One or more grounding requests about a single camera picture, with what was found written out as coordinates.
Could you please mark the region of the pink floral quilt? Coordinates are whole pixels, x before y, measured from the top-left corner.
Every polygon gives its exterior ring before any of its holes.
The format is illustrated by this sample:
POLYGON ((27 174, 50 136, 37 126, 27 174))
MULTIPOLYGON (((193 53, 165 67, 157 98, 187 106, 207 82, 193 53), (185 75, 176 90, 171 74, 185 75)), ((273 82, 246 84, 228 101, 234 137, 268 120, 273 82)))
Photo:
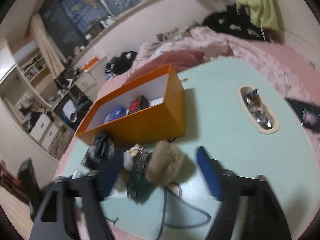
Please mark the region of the pink floral quilt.
POLYGON ((249 42, 232 35, 218 34, 208 27, 195 27, 190 35, 179 40, 167 40, 158 43, 144 43, 133 62, 137 69, 164 54, 166 51, 199 50, 204 51, 204 63, 222 58, 234 58, 245 61, 262 75, 283 97, 309 100, 310 93, 300 79, 270 52, 260 47, 260 42, 249 42))

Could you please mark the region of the brown small carton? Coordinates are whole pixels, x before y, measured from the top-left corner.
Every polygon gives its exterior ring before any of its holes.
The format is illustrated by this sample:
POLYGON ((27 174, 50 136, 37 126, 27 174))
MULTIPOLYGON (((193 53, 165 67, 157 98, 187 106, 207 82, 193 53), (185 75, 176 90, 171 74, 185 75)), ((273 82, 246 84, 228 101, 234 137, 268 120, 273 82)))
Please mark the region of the brown small carton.
POLYGON ((141 111, 149 107, 149 102, 145 96, 140 96, 135 98, 130 105, 128 110, 128 115, 141 111))

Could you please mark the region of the black clothes pile left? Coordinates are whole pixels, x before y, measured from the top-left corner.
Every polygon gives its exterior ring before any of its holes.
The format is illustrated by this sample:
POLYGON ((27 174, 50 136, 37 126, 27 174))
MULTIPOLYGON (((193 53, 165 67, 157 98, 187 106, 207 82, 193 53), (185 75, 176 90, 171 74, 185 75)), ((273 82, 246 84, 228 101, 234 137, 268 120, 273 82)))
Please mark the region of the black clothes pile left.
POLYGON ((105 67, 105 74, 121 75, 127 72, 137 55, 135 51, 125 51, 119 57, 113 57, 105 67))

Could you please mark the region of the white drawer cabinet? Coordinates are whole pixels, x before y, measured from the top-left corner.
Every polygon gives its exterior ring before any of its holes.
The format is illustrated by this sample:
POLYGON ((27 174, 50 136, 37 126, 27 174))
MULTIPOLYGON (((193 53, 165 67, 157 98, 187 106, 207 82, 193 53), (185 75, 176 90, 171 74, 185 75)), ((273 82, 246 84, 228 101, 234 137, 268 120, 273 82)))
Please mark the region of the white drawer cabinet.
POLYGON ((31 130, 30 136, 48 151, 58 131, 59 127, 56 123, 52 122, 46 113, 42 113, 31 130))

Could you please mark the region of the green hanging cloth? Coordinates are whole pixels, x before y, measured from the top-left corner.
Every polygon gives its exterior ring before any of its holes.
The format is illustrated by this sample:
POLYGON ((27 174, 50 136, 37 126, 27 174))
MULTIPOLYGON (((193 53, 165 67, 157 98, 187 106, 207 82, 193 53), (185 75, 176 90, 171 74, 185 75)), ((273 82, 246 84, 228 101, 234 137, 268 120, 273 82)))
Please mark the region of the green hanging cloth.
POLYGON ((273 0, 236 0, 237 7, 248 7, 249 18, 258 28, 279 31, 273 0))

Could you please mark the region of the black clothes pile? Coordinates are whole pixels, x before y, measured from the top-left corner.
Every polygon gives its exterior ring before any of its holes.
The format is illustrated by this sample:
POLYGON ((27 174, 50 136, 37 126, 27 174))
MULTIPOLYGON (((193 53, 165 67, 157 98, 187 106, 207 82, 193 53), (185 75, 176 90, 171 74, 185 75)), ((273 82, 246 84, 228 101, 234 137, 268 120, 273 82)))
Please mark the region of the black clothes pile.
POLYGON ((119 57, 113 57, 105 67, 105 74, 121 75, 127 72, 137 55, 135 51, 125 51, 119 57))
POLYGON ((236 5, 228 5, 226 10, 214 12, 207 16, 203 27, 208 27, 216 33, 232 35, 244 40, 267 41, 268 31, 256 27, 251 21, 245 7, 238 8, 236 5))

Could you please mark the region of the blue small box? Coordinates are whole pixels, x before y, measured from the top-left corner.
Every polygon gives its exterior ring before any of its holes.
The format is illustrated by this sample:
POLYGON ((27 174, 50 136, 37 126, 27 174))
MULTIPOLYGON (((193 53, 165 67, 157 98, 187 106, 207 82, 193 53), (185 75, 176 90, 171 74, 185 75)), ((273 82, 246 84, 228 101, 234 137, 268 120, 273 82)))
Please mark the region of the blue small box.
POLYGON ((108 123, 126 115, 126 109, 123 106, 114 107, 107 116, 105 116, 104 123, 108 123))

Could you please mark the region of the dark red pillow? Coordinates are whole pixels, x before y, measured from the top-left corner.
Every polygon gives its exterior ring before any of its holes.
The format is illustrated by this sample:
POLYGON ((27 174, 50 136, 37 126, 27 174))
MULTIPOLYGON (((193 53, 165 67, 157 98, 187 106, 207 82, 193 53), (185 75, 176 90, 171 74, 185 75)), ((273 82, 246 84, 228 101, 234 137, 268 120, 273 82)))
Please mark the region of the dark red pillow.
POLYGON ((132 69, 133 72, 127 75, 127 80, 131 81, 137 79, 138 77, 166 64, 171 64, 175 72, 179 73, 204 63, 204 55, 204 51, 199 50, 166 51, 164 54, 148 63, 145 63, 141 67, 132 69))

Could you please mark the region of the white fur pompom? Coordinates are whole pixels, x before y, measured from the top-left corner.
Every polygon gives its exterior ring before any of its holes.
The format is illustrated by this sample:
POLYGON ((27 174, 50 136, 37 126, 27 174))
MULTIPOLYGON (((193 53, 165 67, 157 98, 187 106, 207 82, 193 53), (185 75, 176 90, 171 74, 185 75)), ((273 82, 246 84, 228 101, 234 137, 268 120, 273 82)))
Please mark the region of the white fur pompom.
POLYGON ((120 174, 112 188, 111 196, 114 198, 126 198, 128 181, 129 178, 126 174, 120 174))

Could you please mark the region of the doll figure keychain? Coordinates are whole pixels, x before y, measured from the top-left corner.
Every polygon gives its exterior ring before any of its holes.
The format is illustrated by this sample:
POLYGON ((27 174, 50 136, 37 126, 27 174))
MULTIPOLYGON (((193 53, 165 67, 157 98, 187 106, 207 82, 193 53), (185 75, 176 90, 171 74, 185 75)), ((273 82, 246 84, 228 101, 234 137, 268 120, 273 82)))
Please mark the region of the doll figure keychain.
POLYGON ((134 163, 134 158, 142 147, 140 144, 135 144, 132 148, 124 152, 124 168, 131 171, 134 163))

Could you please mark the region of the black patterned pouch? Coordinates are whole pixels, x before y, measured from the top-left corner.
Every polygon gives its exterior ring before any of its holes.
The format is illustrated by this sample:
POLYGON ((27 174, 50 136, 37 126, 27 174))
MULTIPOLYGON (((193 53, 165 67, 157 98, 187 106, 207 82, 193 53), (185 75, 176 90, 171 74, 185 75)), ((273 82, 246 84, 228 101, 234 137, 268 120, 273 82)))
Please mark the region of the black patterned pouch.
POLYGON ((114 156, 115 146, 110 133, 98 133, 89 146, 81 165, 89 170, 98 170, 108 159, 114 156))

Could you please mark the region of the black clothes pile right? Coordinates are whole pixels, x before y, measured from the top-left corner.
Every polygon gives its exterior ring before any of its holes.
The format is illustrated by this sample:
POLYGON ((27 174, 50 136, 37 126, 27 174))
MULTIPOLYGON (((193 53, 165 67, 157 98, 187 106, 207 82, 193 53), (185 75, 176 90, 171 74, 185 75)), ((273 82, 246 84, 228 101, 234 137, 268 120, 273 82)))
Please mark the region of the black clothes pile right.
POLYGON ((207 16, 203 27, 208 27, 216 33, 232 35, 244 40, 267 41, 268 31, 256 27, 251 21, 245 7, 238 8, 236 5, 228 5, 226 10, 214 12, 207 16))

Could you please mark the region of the orange cardboard box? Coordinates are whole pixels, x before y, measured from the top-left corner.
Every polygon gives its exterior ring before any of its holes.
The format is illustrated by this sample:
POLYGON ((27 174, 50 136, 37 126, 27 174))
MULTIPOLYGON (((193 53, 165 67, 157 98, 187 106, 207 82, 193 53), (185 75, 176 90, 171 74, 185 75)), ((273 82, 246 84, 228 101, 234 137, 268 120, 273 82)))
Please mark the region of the orange cardboard box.
POLYGON ((76 136, 90 145, 108 133, 117 146, 185 135, 184 88, 171 64, 122 85, 93 103, 76 136))

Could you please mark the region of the brown fur pompom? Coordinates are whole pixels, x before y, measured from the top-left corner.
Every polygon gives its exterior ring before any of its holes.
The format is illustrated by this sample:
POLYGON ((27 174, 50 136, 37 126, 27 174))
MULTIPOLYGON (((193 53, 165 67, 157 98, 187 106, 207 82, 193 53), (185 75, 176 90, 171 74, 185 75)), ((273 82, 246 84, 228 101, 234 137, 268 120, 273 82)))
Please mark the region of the brown fur pompom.
POLYGON ((185 154, 176 145, 159 141, 145 171, 146 179, 158 186, 167 186, 178 176, 185 154))

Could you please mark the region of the orange tray on desk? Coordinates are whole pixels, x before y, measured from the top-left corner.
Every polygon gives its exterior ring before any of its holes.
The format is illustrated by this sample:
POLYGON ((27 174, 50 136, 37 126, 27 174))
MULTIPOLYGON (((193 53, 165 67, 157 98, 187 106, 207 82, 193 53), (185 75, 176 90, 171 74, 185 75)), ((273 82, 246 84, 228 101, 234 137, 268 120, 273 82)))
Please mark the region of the orange tray on desk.
POLYGON ((94 57, 90 59, 82 68, 83 71, 89 70, 91 67, 93 67, 97 62, 99 62, 99 59, 97 57, 94 57))

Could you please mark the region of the mint green lap table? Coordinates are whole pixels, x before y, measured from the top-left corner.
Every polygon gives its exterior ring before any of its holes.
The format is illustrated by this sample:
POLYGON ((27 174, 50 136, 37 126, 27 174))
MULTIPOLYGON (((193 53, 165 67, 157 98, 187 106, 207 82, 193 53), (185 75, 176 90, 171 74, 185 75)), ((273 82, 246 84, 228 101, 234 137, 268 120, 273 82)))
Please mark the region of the mint green lap table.
MULTIPOLYGON (((181 198, 156 187, 144 203, 107 197, 100 205, 116 220, 116 239, 205 239, 220 202, 210 194, 196 161, 203 146, 212 159, 236 175, 263 175, 298 239, 319 209, 319 166, 310 140, 287 102, 245 61, 224 58, 177 73, 184 88, 185 135, 174 139, 185 154, 177 182, 181 198), (244 95, 258 90, 272 122, 261 128, 244 95)), ((89 147, 78 137, 63 174, 87 173, 81 161, 89 147)))

